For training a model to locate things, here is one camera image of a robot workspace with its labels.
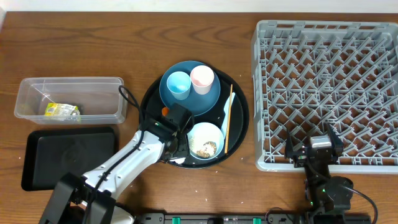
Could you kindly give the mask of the green yellow snack wrapper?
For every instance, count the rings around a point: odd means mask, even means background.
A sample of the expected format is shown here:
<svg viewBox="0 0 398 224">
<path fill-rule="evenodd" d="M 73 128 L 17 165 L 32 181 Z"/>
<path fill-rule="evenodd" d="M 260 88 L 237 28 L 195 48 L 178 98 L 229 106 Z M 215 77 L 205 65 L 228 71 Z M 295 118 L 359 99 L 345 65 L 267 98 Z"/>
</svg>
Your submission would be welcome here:
<svg viewBox="0 0 398 224">
<path fill-rule="evenodd" d="M 80 110 L 77 106 L 63 103 L 49 103 L 45 109 L 44 115 L 59 121 L 81 120 Z"/>
</svg>

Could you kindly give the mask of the orange carrot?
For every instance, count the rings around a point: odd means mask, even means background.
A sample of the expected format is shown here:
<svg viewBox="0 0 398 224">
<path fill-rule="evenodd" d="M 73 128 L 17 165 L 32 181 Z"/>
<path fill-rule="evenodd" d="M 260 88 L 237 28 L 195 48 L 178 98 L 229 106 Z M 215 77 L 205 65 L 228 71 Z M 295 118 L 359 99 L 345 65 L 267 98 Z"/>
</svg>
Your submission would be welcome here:
<svg viewBox="0 0 398 224">
<path fill-rule="evenodd" d="M 169 109 L 167 107 L 163 107 L 161 112 L 163 116 L 167 116 L 167 114 L 169 113 Z"/>
</svg>

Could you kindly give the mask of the white napkin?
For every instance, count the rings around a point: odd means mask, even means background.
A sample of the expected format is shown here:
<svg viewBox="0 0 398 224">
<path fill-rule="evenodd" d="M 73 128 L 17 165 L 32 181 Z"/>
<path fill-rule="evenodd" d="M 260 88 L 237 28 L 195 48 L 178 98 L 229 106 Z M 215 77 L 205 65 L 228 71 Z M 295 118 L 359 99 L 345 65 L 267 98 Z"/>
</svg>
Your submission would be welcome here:
<svg viewBox="0 0 398 224">
<path fill-rule="evenodd" d="M 169 160 L 169 162 L 174 162 L 176 164 L 183 164 L 185 162 L 185 157 L 181 157 L 181 158 L 174 158 Z"/>
</svg>

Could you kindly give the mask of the brown food scrap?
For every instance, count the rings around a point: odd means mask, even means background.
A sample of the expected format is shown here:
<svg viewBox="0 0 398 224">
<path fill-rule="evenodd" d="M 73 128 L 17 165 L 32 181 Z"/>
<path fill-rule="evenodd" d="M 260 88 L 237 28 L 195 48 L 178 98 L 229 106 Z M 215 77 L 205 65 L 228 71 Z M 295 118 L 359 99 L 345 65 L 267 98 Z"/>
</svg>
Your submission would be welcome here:
<svg viewBox="0 0 398 224">
<path fill-rule="evenodd" d="M 216 144 L 214 142 L 208 141 L 197 149 L 196 154 L 199 157 L 207 159 L 214 156 L 216 150 L 217 150 Z"/>
</svg>

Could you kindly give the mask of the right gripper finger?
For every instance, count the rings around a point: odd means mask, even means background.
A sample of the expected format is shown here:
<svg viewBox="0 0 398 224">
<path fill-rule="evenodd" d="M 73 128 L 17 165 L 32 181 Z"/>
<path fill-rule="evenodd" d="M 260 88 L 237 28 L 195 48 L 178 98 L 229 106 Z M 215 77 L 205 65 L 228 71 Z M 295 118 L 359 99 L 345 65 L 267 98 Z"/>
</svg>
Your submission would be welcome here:
<svg viewBox="0 0 398 224">
<path fill-rule="evenodd" d="M 344 149 L 343 141 L 337 136 L 330 124 L 327 124 L 326 128 L 334 154 L 336 156 L 341 156 Z"/>
<path fill-rule="evenodd" d="M 287 140 L 286 140 L 285 152 L 293 152 L 292 138 L 291 138 L 289 129 L 287 130 Z"/>
</svg>

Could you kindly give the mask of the light blue cup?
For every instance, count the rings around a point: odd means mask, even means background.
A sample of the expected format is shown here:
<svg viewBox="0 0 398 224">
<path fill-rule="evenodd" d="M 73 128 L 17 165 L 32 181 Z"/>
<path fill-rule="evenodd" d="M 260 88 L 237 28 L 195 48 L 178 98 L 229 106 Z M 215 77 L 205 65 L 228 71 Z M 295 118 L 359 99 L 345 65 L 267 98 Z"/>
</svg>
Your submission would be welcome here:
<svg viewBox="0 0 398 224">
<path fill-rule="evenodd" d="M 167 79 L 167 88 L 177 100 L 184 100 L 190 94 L 191 80 L 185 72 L 173 72 Z"/>
</svg>

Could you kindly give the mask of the light blue bowl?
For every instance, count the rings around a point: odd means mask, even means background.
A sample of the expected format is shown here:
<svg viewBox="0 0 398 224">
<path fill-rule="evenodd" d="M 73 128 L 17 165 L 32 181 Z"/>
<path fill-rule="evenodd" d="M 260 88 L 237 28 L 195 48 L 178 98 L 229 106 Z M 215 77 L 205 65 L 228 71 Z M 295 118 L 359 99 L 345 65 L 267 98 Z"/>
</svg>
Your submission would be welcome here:
<svg viewBox="0 0 398 224">
<path fill-rule="evenodd" d="M 201 161 L 209 161 L 217 158 L 224 149 L 224 137 L 221 129 L 212 123 L 197 123 L 187 134 L 187 138 L 190 155 Z M 208 141 L 216 144 L 217 150 L 215 155 L 207 159 L 197 156 L 197 149 Z"/>
</svg>

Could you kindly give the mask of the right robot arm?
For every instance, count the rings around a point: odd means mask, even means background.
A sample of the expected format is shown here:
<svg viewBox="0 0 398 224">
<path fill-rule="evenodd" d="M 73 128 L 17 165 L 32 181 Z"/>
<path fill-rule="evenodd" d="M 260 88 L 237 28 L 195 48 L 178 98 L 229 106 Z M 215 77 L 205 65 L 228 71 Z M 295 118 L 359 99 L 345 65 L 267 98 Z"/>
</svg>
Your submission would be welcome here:
<svg viewBox="0 0 398 224">
<path fill-rule="evenodd" d="M 288 133 L 285 143 L 285 158 L 293 160 L 295 168 L 305 170 L 305 195 L 311 208 L 301 215 L 295 215 L 292 223 L 372 223 L 378 221 L 375 202 L 354 189 L 353 182 L 342 176 L 330 175 L 329 166 L 336 164 L 343 153 L 343 141 L 328 124 L 323 136 L 313 136 L 310 144 L 294 148 L 292 136 Z M 374 217 L 346 215 L 351 209 L 353 195 L 359 195 L 373 207 Z"/>
</svg>

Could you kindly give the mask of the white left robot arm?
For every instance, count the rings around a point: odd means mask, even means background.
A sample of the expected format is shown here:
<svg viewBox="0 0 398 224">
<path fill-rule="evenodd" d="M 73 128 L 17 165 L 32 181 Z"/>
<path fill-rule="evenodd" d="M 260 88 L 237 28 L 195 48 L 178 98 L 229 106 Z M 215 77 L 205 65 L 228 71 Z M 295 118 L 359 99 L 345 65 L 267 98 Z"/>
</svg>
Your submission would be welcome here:
<svg viewBox="0 0 398 224">
<path fill-rule="evenodd" d="M 171 159 L 194 125 L 193 116 L 168 114 L 147 119 L 115 155 L 81 177 L 67 174 L 56 184 L 41 223 L 134 223 L 116 204 L 121 193 L 146 168 Z"/>
</svg>

